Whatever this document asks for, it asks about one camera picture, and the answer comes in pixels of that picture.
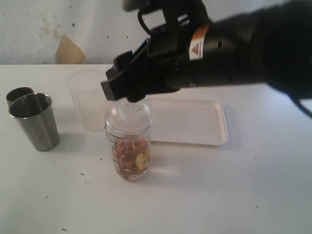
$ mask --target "gold coin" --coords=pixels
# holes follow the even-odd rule
[[[149,161],[148,161],[148,154],[147,153],[139,154],[136,157],[136,167],[139,170],[144,170],[145,168],[147,168],[148,163],[149,163]]]

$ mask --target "glass jar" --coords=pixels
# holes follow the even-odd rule
[[[141,179],[151,159],[151,110],[145,101],[112,102],[105,114],[105,132],[117,173],[127,181]]]

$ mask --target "clear plastic cup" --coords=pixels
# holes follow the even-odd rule
[[[105,111],[110,104],[100,84],[104,80],[105,73],[96,70],[76,72],[67,80],[79,120],[89,132],[103,130]]]

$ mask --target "white wall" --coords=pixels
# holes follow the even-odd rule
[[[56,63],[63,34],[84,52],[87,63],[112,63],[146,38],[136,13],[123,12],[121,0],[0,1],[0,64]],[[204,0],[214,20],[282,1]],[[158,21],[146,19],[147,24]]]

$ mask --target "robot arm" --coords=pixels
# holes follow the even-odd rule
[[[114,60],[108,100],[139,101],[181,88],[265,82],[293,100],[312,98],[312,1],[294,0],[212,22],[201,0],[129,0],[150,35]],[[161,9],[152,30],[142,15]]]

